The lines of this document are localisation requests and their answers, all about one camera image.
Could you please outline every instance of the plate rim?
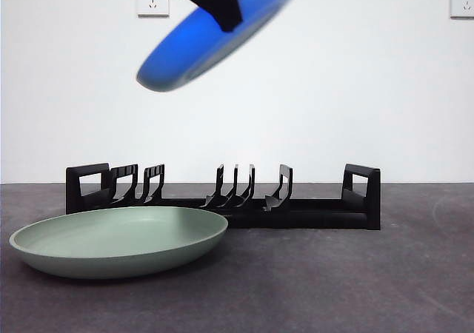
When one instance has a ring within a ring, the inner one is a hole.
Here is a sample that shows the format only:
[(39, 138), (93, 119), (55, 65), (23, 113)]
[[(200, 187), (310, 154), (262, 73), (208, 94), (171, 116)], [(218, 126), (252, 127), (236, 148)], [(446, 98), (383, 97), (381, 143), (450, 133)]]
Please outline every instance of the plate rim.
[[(164, 250), (158, 250), (158, 251), (154, 251), (154, 252), (137, 252), (137, 253), (134, 253), (134, 254), (127, 254), (127, 255), (109, 255), (109, 256), (96, 256), (96, 257), (87, 257), (87, 256), (70, 256), (70, 255), (45, 255), (45, 254), (42, 254), (42, 253), (39, 253), (37, 251), (34, 251), (34, 250), (30, 250), (30, 249), (27, 249), (23, 246), (20, 246), (18, 245), (16, 242), (15, 242), (15, 238), (16, 236), (20, 233), (20, 232), (23, 232), (24, 230), (32, 227), (32, 226), (35, 226), (37, 224), (40, 224), (40, 223), (44, 223), (44, 222), (48, 222), (48, 221), (53, 221), (57, 218), (64, 218), (64, 217), (69, 217), (69, 216), (74, 216), (74, 215), (80, 215), (80, 214), (84, 214), (84, 213), (91, 213), (91, 212), (109, 212), (109, 211), (113, 211), (113, 210), (125, 210), (125, 209), (130, 209), (130, 208), (133, 208), (133, 209), (153, 209), (153, 208), (162, 208), (162, 209), (191, 209), (193, 211), (198, 211), (198, 212), (206, 212), (206, 213), (211, 213), (213, 215), (215, 215), (217, 218), (221, 218), (222, 220), (224, 220), (224, 222), (222, 223), (223, 226), (222, 228), (212, 234), (212, 235), (208, 235), (207, 237), (204, 237), (204, 238), (201, 238), (199, 240), (195, 240), (193, 242), (190, 242), (190, 243), (187, 243), (185, 246), (177, 246), (177, 247), (174, 247), (174, 248), (169, 248), (169, 249), (164, 249)], [(142, 255), (153, 255), (153, 254), (158, 254), (158, 253), (165, 253), (165, 252), (170, 252), (172, 250), (177, 250), (177, 249), (183, 249), (183, 248), (187, 248), (188, 246), (194, 246), (196, 244), (199, 244), (199, 243), (203, 243), (205, 241), (208, 241), (212, 238), (215, 238), (215, 237), (218, 237), (219, 235), (222, 235), (225, 233), (225, 231), (227, 230), (229, 226), (229, 221), (222, 215), (219, 215), (215, 212), (211, 212), (211, 211), (207, 211), (205, 209), (194, 209), (194, 208), (190, 208), (190, 207), (178, 207), (178, 206), (134, 206), (134, 207), (118, 207), (118, 208), (113, 208), (113, 209), (94, 209), (92, 211), (82, 211), (82, 212), (75, 212), (75, 213), (70, 213), (70, 214), (67, 214), (67, 215), (60, 215), (60, 216), (55, 216), (55, 217), (51, 217), (51, 218), (45, 218), (44, 220), (41, 220), (41, 221), (37, 221), (37, 222), (34, 222), (32, 224), (29, 224), (27, 226), (24, 226), (20, 229), (17, 229), (14, 233), (12, 233), (12, 235), (10, 236), (8, 242), (10, 243), (10, 245), (17, 251), (19, 251), (20, 253), (26, 253), (26, 254), (29, 254), (29, 255), (34, 255), (36, 257), (43, 257), (43, 258), (57, 258), (57, 259), (73, 259), (73, 260), (101, 260), (101, 259), (117, 259), (117, 258), (130, 258), (130, 257), (137, 257), (137, 256), (142, 256)]]

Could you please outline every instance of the green plate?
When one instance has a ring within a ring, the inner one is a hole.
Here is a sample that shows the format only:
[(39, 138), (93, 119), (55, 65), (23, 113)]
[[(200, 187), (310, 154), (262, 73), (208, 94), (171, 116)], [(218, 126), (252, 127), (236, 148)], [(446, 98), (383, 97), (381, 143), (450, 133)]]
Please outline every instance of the green plate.
[(13, 233), (21, 259), (66, 278), (129, 278), (171, 269), (211, 250), (227, 229), (213, 212), (127, 207), (75, 213)]

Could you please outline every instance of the electrical outlet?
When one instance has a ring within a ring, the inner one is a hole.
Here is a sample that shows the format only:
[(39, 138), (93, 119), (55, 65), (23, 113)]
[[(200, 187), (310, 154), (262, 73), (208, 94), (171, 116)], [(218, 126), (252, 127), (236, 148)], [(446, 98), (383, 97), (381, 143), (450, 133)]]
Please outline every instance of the electrical outlet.
[(136, 0), (138, 16), (169, 16), (170, 0)]
[(474, 0), (451, 0), (451, 17), (474, 19)]

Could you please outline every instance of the white wall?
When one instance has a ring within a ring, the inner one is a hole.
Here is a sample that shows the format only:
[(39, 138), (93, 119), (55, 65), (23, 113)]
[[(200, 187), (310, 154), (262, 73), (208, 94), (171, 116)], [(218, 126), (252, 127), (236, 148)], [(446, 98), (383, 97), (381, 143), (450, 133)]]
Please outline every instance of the white wall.
[(276, 181), (474, 181), (474, 21), (449, 0), (292, 0), (249, 43), (169, 93), (135, 81), (192, 9), (139, 19), (134, 0), (2, 0), (2, 182), (67, 166), (164, 162), (168, 181), (255, 163)]

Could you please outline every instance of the plate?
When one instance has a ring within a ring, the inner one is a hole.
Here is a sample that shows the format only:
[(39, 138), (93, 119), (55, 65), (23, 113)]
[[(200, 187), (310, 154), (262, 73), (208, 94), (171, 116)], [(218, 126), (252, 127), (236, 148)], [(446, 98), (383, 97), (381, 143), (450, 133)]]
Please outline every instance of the plate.
[(223, 32), (216, 20), (198, 7), (150, 54), (137, 81), (154, 91), (185, 85), (240, 47), (287, 1), (238, 0), (244, 20), (230, 33)]
[(216, 213), (127, 207), (64, 215), (13, 233), (10, 244), (33, 268), (65, 278), (130, 278), (174, 268), (210, 251), (227, 229)]

